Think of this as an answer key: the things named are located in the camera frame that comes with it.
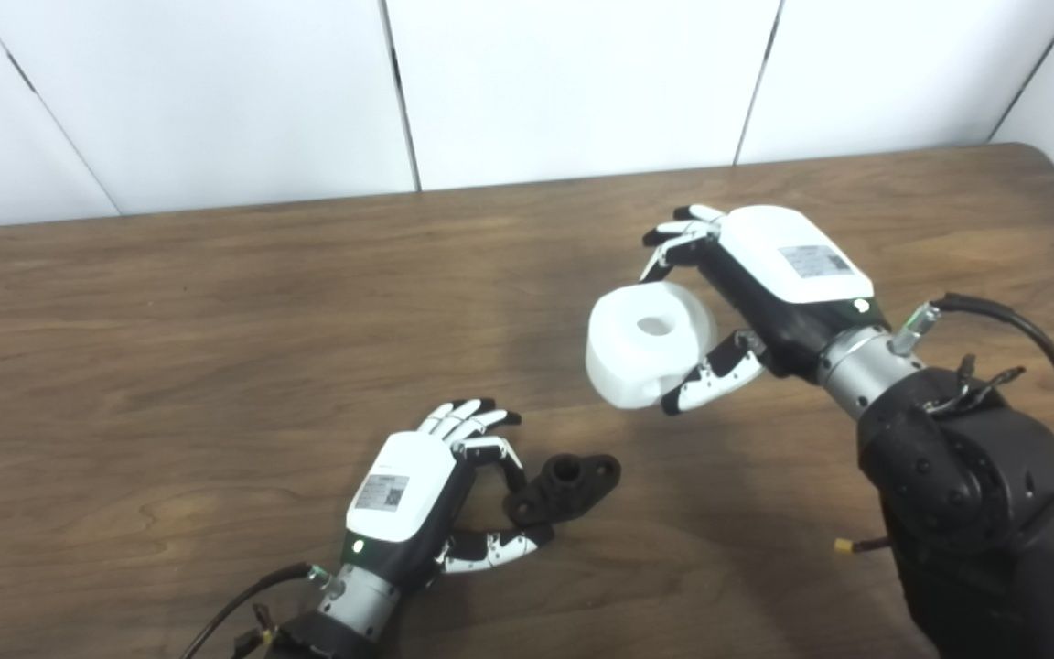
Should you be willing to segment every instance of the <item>label sticker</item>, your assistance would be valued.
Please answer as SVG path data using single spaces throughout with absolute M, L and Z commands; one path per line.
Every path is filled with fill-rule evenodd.
M 355 508 L 396 512 L 401 497 L 406 495 L 409 476 L 369 474 L 360 487 Z
M 832 274 L 852 274 L 853 267 L 829 246 L 780 247 L 779 253 L 802 279 Z

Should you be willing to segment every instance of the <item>connector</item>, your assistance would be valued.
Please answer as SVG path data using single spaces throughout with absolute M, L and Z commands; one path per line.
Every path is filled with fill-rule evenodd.
M 890 351 L 897 356 L 910 356 L 913 354 L 913 349 L 916 349 L 917 344 L 921 342 L 921 337 L 925 336 L 933 330 L 933 326 L 937 324 L 938 318 L 941 317 L 940 309 L 936 308 L 930 303 L 923 303 L 911 316 L 905 325 L 902 325 L 897 334 L 894 335 L 890 341 Z

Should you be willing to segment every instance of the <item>white cylindrical object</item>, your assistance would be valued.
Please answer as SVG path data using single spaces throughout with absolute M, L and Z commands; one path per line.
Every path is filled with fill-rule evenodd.
M 597 301 L 588 321 L 585 367 L 613 407 L 656 405 L 718 342 L 705 305 L 668 280 L 618 288 Z

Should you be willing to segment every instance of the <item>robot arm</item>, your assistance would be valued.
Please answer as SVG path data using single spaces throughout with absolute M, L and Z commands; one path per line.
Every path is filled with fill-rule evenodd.
M 694 205 L 674 218 L 644 237 L 656 253 L 642 283 L 697 267 L 749 329 L 666 393 L 665 412 L 702 405 L 707 379 L 724 384 L 710 398 L 749 383 L 753 358 L 823 387 L 857 422 L 909 610 L 942 659 L 1054 659 L 1054 434 L 996 392 L 1021 370 L 983 383 L 972 356 L 949 371 L 913 354 L 941 311 L 1042 333 L 1001 305 L 948 296 L 894 335 L 871 280 L 801 213 Z
M 255 605 L 259 626 L 235 642 L 235 658 L 267 645 L 268 659 L 367 659 L 398 603 L 443 573 L 475 573 L 522 559 L 551 542 L 552 523 L 588 511 L 620 480 L 620 463 L 607 454 L 561 454 L 530 482 L 513 447 L 489 430 L 519 425 L 518 413 L 474 399 L 444 404 L 415 430 L 390 434 L 348 506 L 339 573 L 298 565 L 264 579 L 235 598 L 202 629 L 183 659 L 238 604 L 281 580 L 318 581 L 317 608 L 275 625 Z M 506 530 L 460 530 L 454 523 L 487 464 L 502 468 L 509 495 Z

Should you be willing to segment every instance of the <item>wooden table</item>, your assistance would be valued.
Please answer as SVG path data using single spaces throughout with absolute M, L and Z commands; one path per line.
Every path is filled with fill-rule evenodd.
M 886 551 L 832 551 L 882 526 L 823 392 L 765 379 L 668 419 L 586 382 L 589 309 L 689 201 L 802 210 L 895 322 L 950 288 L 1054 336 L 1054 168 L 1016 146 L 0 229 L 0 656 L 177 656 L 262 573 L 335 565 L 390 431 L 493 395 L 532 472 L 609 451 L 621 486 L 545 551 L 410 600 L 392 656 L 933 658 Z M 921 354 L 968 350 L 1029 366 L 1008 394 L 1054 428 L 1029 342 L 951 317 Z M 496 522 L 501 487 L 466 521 Z

